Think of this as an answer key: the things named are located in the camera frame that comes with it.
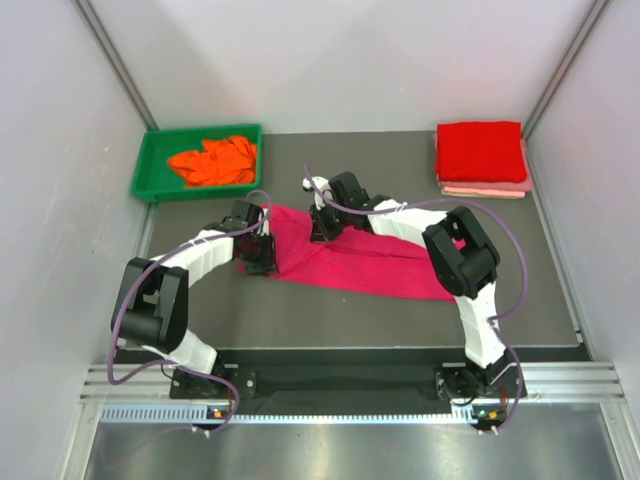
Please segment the magenta pink t-shirt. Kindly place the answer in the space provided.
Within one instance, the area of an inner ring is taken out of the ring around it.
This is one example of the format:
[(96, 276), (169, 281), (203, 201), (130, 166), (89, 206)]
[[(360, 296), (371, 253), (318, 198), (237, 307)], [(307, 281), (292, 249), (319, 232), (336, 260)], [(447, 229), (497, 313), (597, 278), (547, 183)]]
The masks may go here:
[(439, 283), (425, 248), (390, 236), (347, 228), (328, 243), (310, 241), (311, 217), (273, 207), (274, 280), (385, 297), (444, 301), (453, 295)]

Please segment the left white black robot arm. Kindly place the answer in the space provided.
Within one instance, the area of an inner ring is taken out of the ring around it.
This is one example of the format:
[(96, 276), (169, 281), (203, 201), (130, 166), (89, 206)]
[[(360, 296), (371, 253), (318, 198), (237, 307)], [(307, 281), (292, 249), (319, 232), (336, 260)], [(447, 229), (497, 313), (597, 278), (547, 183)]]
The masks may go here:
[(192, 375), (205, 396), (230, 383), (217, 350), (189, 329), (189, 292), (218, 267), (234, 261), (250, 275), (277, 270), (272, 205), (234, 202), (231, 213), (201, 229), (173, 250), (125, 266), (111, 320), (111, 345), (120, 339), (159, 356), (153, 366), (174, 366)]

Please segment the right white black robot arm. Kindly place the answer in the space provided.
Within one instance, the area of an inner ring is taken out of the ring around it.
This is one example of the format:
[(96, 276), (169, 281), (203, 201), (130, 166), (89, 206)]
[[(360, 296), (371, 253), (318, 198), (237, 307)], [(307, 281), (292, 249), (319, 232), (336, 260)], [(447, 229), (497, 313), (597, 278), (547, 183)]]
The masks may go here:
[(467, 362), (452, 373), (441, 373), (440, 396), (466, 406), (499, 390), (510, 367), (498, 332), (500, 256), (474, 213), (466, 206), (440, 212), (385, 195), (370, 196), (351, 172), (331, 179), (307, 175), (302, 188), (314, 195), (310, 215), (316, 242), (333, 241), (354, 228), (425, 249), (438, 284), (454, 298), (465, 335)]

